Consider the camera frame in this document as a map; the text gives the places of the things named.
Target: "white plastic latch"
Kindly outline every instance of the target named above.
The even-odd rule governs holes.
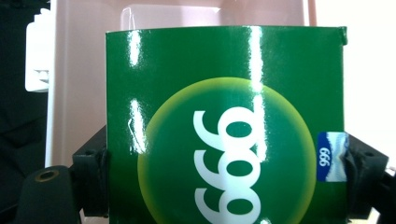
[[[26,28],[25,89],[48,91],[53,67],[54,19],[49,10],[41,8],[35,21]]]

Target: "green circle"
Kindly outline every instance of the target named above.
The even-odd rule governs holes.
[[[138,158],[138,180],[148,210],[158,223],[207,223],[194,200],[196,189],[206,189],[205,203],[219,211],[223,193],[202,179],[193,155],[206,150],[207,169],[218,171],[221,151],[208,146],[197,135],[192,117],[205,111],[203,123],[211,133],[218,133],[219,118],[232,107],[261,111],[265,147],[256,144],[258,153],[266,148],[260,163],[260,176],[251,186],[260,198],[261,212],[256,223],[298,223],[310,204],[316,176],[316,154],[311,134],[298,111],[278,92],[260,83],[238,77],[218,77],[194,83],[169,98],[155,113],[146,130],[146,151]],[[234,136],[244,136],[251,127],[236,122],[227,127]],[[247,175],[252,166],[235,161],[227,171]],[[252,206],[236,200],[227,209],[241,215]]]

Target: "dark fabric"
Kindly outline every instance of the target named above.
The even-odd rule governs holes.
[[[26,26],[42,7],[0,0],[0,223],[12,219],[23,179],[44,167],[48,94],[24,88]]]

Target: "glossy green surface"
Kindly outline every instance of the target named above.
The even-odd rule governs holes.
[[[197,206],[204,189],[213,214],[228,212],[222,223],[346,223],[345,183],[315,179],[318,133],[344,130],[345,42],[341,28],[314,27],[107,34],[110,222],[208,222]],[[220,135],[235,107],[246,110],[224,128],[234,140],[210,146],[194,113],[205,111],[205,129]],[[244,159],[224,156],[239,148]],[[208,171],[230,179],[199,173],[200,150]]]

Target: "blue label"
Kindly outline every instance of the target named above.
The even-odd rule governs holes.
[[[318,135],[318,181],[347,181],[344,162],[347,140],[347,133],[320,133]]]

